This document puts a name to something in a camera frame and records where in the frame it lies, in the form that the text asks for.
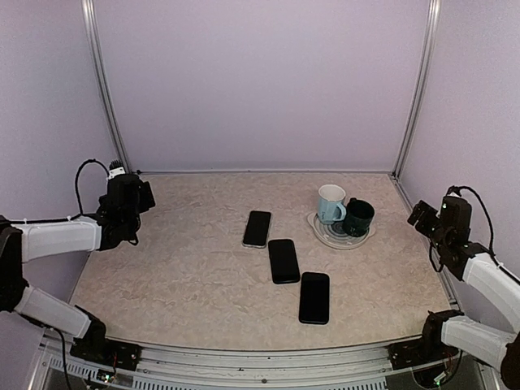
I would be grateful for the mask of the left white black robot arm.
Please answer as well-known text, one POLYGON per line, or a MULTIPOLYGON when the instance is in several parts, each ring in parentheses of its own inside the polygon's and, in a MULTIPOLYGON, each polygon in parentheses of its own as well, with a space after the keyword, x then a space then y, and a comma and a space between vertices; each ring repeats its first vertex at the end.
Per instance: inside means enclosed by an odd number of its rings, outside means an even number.
POLYGON ((108 182, 94 214, 51 223, 15 223, 1 219, 1 310, 80 339, 83 350, 99 362, 114 352, 104 324, 93 315, 35 288, 23 276, 32 260, 75 252, 115 249, 139 243, 141 214, 155 207, 151 185, 136 175, 108 182))

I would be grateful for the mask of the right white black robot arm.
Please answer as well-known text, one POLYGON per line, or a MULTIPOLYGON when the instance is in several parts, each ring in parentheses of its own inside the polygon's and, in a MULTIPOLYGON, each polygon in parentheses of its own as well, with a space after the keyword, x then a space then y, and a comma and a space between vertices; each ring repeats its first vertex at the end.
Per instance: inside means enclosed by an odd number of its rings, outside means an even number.
POLYGON ((471 205, 457 196, 443 198, 440 210, 417 203, 408 223, 424 235, 440 256, 440 265, 491 302, 511 332, 478 323, 457 310, 430 313, 416 354, 431 361, 454 347, 500 372, 508 389, 519 388, 519 280, 493 260, 491 250, 469 241, 471 205))

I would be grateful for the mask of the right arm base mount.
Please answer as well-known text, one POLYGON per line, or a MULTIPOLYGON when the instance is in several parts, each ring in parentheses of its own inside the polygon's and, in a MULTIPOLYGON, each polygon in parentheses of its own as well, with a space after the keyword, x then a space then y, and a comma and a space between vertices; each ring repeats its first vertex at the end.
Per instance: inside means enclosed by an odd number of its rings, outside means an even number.
POLYGON ((423 338, 392 343, 387 347, 393 370, 401 370, 443 359, 453 358, 459 349, 445 344, 432 344, 423 338))

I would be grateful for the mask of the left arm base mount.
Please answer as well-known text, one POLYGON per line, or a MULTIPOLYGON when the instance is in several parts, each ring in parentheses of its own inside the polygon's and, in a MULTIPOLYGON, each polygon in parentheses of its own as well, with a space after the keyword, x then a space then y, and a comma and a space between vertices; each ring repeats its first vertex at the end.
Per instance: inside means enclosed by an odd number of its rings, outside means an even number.
POLYGON ((135 371, 141 350, 138 344, 107 339, 106 326, 103 323, 91 323, 82 338, 74 339, 70 354, 115 369, 135 371))

